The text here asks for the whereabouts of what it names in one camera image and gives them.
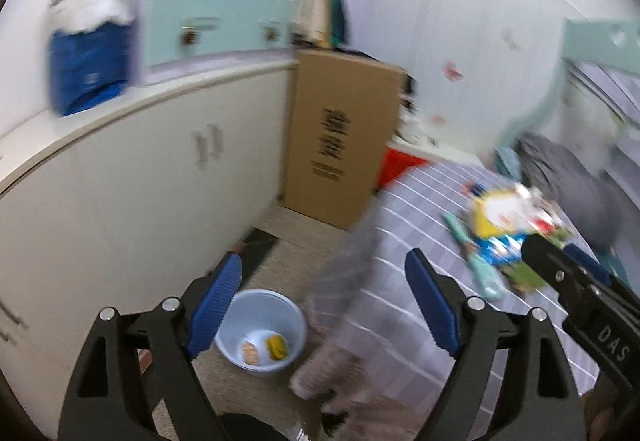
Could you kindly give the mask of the hanging jackets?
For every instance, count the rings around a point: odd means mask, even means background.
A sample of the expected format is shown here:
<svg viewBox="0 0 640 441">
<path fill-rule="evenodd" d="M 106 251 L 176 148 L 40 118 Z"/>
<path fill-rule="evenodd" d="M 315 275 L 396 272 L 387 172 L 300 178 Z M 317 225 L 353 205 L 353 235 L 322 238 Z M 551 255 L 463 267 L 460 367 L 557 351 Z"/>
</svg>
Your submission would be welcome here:
<svg viewBox="0 0 640 441">
<path fill-rule="evenodd" d="M 333 50 L 348 43 L 345 0 L 293 0 L 291 28 L 296 42 Z"/>
</svg>

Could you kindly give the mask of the grey folded duvet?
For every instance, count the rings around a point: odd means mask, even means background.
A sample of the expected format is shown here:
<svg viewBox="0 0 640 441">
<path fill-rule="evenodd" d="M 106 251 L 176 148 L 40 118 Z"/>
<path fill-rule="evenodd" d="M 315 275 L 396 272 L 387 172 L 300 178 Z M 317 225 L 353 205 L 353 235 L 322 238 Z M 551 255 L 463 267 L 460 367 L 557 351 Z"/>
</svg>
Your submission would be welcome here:
<svg viewBox="0 0 640 441">
<path fill-rule="evenodd" d="M 566 147 L 525 132 L 514 144 L 522 183 L 555 201 L 592 250 L 610 250 L 623 224 L 614 187 L 593 176 Z"/>
</svg>

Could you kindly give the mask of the red storage box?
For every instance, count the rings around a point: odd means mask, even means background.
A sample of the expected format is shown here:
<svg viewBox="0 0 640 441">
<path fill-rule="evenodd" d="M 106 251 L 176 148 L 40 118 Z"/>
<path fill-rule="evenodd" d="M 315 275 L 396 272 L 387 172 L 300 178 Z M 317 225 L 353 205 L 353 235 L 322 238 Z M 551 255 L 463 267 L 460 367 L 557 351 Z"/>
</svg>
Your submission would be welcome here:
<svg viewBox="0 0 640 441">
<path fill-rule="evenodd" d="M 428 164 L 428 160 L 387 146 L 382 167 L 378 174 L 376 189 L 383 190 L 383 188 L 399 178 L 406 170 L 422 166 L 422 164 Z"/>
</svg>

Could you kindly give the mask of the pink checked table skirt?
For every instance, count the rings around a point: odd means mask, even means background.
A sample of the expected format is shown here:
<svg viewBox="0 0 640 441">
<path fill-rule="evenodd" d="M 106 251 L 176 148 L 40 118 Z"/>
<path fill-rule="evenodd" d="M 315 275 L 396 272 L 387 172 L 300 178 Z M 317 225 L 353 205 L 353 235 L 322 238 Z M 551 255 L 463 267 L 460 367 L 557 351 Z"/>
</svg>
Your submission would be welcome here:
<svg viewBox="0 0 640 441">
<path fill-rule="evenodd" d="M 412 440 L 426 415 L 397 395 L 397 383 L 409 376 L 337 346 L 311 300 L 303 310 L 314 349 L 291 378 L 293 392 L 306 401 L 322 397 L 322 414 L 344 417 L 334 440 Z"/>
</svg>

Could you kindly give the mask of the yellow white snack packet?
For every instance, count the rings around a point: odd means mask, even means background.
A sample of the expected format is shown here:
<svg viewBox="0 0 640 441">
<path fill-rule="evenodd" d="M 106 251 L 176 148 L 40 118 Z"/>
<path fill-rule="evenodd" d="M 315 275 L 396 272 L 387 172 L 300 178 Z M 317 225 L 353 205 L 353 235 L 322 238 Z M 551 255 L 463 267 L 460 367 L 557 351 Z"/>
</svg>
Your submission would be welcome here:
<svg viewBox="0 0 640 441">
<path fill-rule="evenodd" d="M 485 190 L 470 198 L 468 221 L 480 239 L 503 235 L 542 233 L 560 227 L 555 205 L 538 188 L 522 184 L 504 190 Z"/>
</svg>

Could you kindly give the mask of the blue snack wrapper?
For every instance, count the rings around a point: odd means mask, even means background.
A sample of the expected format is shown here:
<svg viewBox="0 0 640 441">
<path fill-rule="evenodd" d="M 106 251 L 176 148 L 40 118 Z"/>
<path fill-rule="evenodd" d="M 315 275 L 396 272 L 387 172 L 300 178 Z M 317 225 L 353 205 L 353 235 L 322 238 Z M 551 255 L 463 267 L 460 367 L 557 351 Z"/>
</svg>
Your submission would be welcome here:
<svg viewBox="0 0 640 441">
<path fill-rule="evenodd" d="M 489 239 L 477 239 L 476 245 L 480 257 L 493 267 L 515 265 L 522 260 L 521 249 L 527 234 L 506 234 L 491 236 Z"/>
</svg>

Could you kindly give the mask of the black floor mat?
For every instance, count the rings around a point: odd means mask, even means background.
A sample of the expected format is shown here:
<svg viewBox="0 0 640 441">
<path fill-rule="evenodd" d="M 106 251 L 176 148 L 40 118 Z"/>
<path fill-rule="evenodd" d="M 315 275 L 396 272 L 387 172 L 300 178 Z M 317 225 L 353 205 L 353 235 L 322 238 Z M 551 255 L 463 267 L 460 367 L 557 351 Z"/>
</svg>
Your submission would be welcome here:
<svg viewBox="0 0 640 441">
<path fill-rule="evenodd" d="M 257 227 L 252 227 L 245 236 L 221 258 L 238 255 L 242 265 L 240 286 L 245 286 L 280 242 L 279 237 Z"/>
</svg>

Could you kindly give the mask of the mint green drawer unit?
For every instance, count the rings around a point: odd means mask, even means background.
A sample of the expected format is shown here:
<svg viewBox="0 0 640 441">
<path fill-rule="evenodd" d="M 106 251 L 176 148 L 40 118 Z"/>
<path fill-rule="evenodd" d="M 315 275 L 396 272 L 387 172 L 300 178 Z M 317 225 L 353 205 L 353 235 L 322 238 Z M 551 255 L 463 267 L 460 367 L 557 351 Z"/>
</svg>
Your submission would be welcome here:
<svg viewBox="0 0 640 441">
<path fill-rule="evenodd" d="M 290 0 L 139 0 L 134 82 L 288 53 L 294 8 Z"/>
</svg>

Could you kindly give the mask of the mint green bunk bed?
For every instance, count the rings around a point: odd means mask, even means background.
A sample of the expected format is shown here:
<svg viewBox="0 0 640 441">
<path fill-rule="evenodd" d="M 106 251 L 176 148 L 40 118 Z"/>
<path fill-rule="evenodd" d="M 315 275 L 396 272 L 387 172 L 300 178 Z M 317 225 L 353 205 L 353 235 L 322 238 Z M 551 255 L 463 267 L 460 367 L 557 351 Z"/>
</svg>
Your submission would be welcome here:
<svg viewBox="0 0 640 441">
<path fill-rule="evenodd" d="M 514 144 L 525 132 L 566 147 L 620 198 L 623 224 L 597 257 L 639 285 L 639 23 L 605 19 L 564 26 L 561 58 L 540 104 L 506 128 L 496 149 L 502 173 L 521 176 Z"/>
</svg>

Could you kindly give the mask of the tall brown cardboard box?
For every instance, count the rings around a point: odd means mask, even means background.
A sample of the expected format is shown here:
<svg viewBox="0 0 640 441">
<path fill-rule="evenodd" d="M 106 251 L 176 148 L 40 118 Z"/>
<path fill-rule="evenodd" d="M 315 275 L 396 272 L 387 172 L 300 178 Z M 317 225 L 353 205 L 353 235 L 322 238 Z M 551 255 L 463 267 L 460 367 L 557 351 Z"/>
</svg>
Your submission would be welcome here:
<svg viewBox="0 0 640 441">
<path fill-rule="evenodd" d="M 346 230 L 370 205 L 406 73 L 330 51 L 297 62 L 283 206 Z"/>
</svg>

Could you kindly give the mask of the long white floor cabinet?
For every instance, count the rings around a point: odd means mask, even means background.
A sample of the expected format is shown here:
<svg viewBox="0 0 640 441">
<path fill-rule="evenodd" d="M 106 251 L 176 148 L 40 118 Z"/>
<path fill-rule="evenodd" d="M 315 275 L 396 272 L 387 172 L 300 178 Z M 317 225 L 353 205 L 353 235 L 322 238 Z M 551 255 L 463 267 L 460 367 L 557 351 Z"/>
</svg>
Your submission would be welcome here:
<svg viewBox="0 0 640 441">
<path fill-rule="evenodd" d="M 119 117 L 3 194 L 1 370 L 44 435 L 99 311 L 180 295 L 276 199 L 292 72 L 241 72 Z"/>
</svg>

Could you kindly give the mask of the white wardrobe doors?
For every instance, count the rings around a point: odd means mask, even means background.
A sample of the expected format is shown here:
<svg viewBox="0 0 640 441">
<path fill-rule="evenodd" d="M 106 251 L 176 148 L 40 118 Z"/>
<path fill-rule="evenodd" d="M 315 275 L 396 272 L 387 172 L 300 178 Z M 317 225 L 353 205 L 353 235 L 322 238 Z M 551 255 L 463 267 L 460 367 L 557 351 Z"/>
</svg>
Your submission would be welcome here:
<svg viewBox="0 0 640 441">
<path fill-rule="evenodd" d="M 487 156 L 552 88 L 565 0 L 369 0 L 363 46 L 416 79 L 427 138 Z"/>
</svg>

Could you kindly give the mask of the light blue trash bin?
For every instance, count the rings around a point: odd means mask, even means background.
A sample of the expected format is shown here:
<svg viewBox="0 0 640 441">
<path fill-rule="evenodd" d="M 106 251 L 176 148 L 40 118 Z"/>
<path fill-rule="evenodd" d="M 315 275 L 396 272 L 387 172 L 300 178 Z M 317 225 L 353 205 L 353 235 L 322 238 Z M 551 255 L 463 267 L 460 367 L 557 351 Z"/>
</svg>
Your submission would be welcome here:
<svg viewBox="0 0 640 441">
<path fill-rule="evenodd" d="M 302 310 L 269 289 L 239 291 L 215 336 L 215 346 L 230 363 L 258 377 L 287 369 L 306 342 Z"/>
</svg>

